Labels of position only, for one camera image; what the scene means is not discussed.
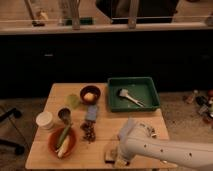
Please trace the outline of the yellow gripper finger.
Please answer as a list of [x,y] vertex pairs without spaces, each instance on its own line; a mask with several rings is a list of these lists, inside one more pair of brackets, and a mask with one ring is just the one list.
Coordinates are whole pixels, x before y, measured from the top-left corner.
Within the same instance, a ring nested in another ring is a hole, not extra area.
[[124,168],[127,166],[128,166],[128,162],[123,159],[117,159],[114,164],[115,168]]

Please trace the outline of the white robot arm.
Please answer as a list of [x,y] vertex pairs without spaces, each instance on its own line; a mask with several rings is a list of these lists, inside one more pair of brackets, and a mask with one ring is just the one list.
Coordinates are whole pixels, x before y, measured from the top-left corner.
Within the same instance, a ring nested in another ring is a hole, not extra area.
[[128,119],[118,133],[117,155],[130,162],[135,156],[168,161],[196,171],[213,171],[213,144],[163,140],[152,137],[148,124]]

